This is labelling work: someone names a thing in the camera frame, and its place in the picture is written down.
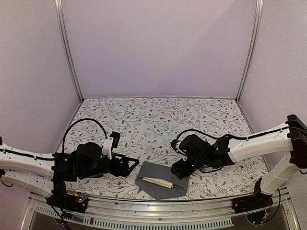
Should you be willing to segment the grey-blue envelope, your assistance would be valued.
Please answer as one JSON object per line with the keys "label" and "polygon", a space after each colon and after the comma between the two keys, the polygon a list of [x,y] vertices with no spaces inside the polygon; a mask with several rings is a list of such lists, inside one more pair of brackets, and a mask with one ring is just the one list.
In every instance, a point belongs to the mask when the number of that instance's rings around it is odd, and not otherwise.
{"label": "grey-blue envelope", "polygon": [[[144,178],[162,179],[173,184],[172,188],[167,188],[151,182]],[[189,178],[178,179],[171,173],[171,168],[163,165],[145,161],[135,179],[135,184],[156,200],[171,199],[185,196],[188,190]]]}

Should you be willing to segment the beige lined letter paper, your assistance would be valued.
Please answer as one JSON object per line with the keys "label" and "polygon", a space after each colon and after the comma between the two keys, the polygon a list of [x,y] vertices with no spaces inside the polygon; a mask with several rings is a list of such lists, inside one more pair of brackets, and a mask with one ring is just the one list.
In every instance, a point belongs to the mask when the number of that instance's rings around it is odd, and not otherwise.
{"label": "beige lined letter paper", "polygon": [[143,177],[142,180],[146,181],[146,182],[150,182],[152,184],[162,186],[162,187],[166,187],[166,188],[169,188],[169,189],[173,188],[173,186],[174,186],[173,183],[166,181],[166,180],[163,180],[163,179],[159,179],[159,178]]}

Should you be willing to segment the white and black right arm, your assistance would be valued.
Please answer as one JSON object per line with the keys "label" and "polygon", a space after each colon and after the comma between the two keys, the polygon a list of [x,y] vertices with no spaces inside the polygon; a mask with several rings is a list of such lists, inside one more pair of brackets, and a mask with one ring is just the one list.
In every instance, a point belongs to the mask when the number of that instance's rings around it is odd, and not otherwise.
{"label": "white and black right arm", "polygon": [[247,137],[226,134],[209,142],[192,134],[182,141],[171,142],[172,149],[186,157],[171,166],[178,179],[189,177],[196,170],[221,169],[247,158],[283,152],[275,167],[255,185],[255,193],[248,199],[252,209],[263,205],[267,196],[287,182],[296,172],[307,167],[307,126],[296,116],[289,115],[280,125]]}

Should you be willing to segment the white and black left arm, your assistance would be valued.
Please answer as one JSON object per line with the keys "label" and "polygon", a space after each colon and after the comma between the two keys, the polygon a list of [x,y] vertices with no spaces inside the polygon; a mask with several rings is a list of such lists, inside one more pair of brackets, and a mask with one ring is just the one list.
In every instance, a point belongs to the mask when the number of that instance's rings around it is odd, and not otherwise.
{"label": "white and black left arm", "polygon": [[127,177],[139,164],[138,159],[113,153],[114,138],[103,146],[88,142],[78,145],[72,153],[41,154],[0,144],[0,180],[23,186],[43,196],[51,206],[85,207],[87,196],[81,192],[69,195],[67,182],[100,178],[109,173]]}

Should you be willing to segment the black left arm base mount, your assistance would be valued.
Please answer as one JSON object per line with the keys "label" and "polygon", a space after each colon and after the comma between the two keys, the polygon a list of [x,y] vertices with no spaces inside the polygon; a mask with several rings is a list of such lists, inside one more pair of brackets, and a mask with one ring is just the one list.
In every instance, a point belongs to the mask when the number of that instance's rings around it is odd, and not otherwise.
{"label": "black left arm base mount", "polygon": [[46,198],[47,204],[64,210],[85,213],[88,206],[88,195],[77,192],[75,194],[52,195]]}

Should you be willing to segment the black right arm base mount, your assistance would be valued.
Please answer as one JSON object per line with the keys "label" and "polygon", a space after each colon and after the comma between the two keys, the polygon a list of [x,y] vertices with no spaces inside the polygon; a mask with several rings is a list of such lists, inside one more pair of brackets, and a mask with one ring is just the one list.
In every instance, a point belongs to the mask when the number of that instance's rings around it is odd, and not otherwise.
{"label": "black right arm base mount", "polygon": [[256,181],[253,194],[237,197],[231,200],[232,209],[236,214],[264,208],[273,204],[272,194],[266,195],[262,192],[260,188],[261,181],[262,178]]}

